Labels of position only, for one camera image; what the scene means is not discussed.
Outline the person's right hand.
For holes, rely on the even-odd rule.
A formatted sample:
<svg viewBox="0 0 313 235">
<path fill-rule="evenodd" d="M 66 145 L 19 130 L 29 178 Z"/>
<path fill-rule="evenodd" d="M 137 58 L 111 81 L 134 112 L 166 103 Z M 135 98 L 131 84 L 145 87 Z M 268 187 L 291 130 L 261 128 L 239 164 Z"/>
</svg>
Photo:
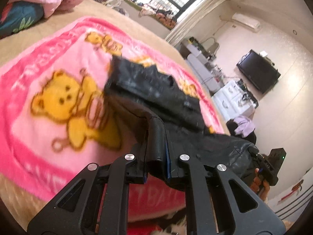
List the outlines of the person's right hand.
<svg viewBox="0 0 313 235">
<path fill-rule="evenodd" d="M 259 177 L 259 169 L 255 169 L 255 177 L 250 185 L 250 189 L 256 193 L 262 201 L 267 201 L 267 196 L 270 191 L 270 184 L 267 180 L 261 180 Z"/>
</svg>

